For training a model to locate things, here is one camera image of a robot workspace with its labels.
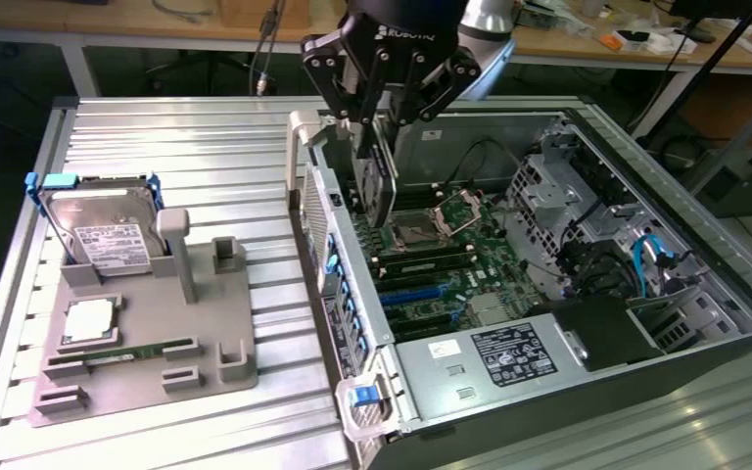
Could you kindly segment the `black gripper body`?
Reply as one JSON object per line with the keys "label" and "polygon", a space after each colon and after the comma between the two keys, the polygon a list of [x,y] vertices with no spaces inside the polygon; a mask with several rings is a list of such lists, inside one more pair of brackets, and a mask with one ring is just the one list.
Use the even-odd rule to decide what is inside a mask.
{"label": "black gripper body", "polygon": [[459,47],[458,29],[468,1],[348,1],[342,24],[348,50],[374,50],[380,41],[396,42],[452,54]]}

